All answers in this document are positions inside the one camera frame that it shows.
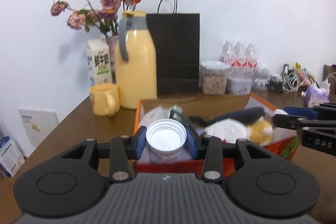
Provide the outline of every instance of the gray ribbed surface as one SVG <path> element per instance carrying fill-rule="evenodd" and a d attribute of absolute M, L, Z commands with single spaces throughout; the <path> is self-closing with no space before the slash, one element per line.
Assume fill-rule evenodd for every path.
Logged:
<path fill-rule="evenodd" d="M 15 224 L 317 224 L 310 216 L 268 220 L 236 207 L 219 185 L 199 181 L 195 174 L 138 174 L 128 183 L 112 185 L 90 210 L 63 219 L 23 215 Z"/>

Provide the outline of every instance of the white round object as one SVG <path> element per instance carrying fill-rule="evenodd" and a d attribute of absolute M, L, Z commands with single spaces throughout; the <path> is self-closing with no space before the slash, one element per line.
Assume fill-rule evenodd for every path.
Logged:
<path fill-rule="evenodd" d="M 225 119 L 208 126 L 205 129 L 207 135 L 220 138 L 227 143 L 236 143 L 239 138 L 249 139 L 246 126 L 233 119 Z"/>
<path fill-rule="evenodd" d="M 257 66 L 256 77 L 266 79 L 270 76 L 271 71 L 266 64 L 261 64 Z"/>
<path fill-rule="evenodd" d="M 160 119 L 150 124 L 146 140 L 151 150 L 159 156 L 171 157 L 181 152 L 187 140 L 187 131 L 178 121 Z"/>

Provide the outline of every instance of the orange box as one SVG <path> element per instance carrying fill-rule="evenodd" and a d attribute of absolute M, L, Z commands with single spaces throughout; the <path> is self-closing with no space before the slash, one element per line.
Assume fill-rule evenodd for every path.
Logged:
<path fill-rule="evenodd" d="M 149 110 L 162 105 L 164 108 L 179 105 L 183 113 L 188 116 L 216 117 L 225 113 L 238 111 L 251 107 L 263 107 L 266 112 L 266 118 L 270 120 L 273 112 L 277 109 L 271 103 L 263 100 L 255 94 L 250 95 L 223 95 L 223 96 L 205 96 L 198 95 L 192 98 L 177 99 L 158 99 L 141 100 L 138 102 L 134 132 L 137 131 L 139 123 Z M 292 159 L 300 141 L 296 131 L 274 128 L 273 141 L 265 148 L 269 151 L 281 155 L 287 159 Z M 196 173 L 201 174 L 204 160 L 187 160 L 172 164 L 140 164 L 136 162 L 134 169 L 137 173 Z M 224 176 L 232 175 L 235 172 L 233 159 L 223 159 Z"/>

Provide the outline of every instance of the pink vase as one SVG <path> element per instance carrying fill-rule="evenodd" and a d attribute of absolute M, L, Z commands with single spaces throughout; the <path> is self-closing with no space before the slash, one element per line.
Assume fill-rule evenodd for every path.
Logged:
<path fill-rule="evenodd" d="M 112 81 L 113 83 L 116 82 L 116 67 L 115 67 L 115 56 L 114 56 L 114 52 L 116 50 L 116 46 L 118 43 L 118 36 L 115 35 L 113 37 L 107 37 L 106 39 L 106 43 L 109 45 L 110 47 L 110 58 L 111 58 L 111 72 L 112 72 Z"/>

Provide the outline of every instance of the black paper bag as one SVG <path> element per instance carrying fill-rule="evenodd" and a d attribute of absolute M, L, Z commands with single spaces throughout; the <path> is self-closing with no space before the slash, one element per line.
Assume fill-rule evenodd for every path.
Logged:
<path fill-rule="evenodd" d="M 147 14 L 147 25 L 156 49 L 157 93 L 196 94 L 200 15 Z"/>

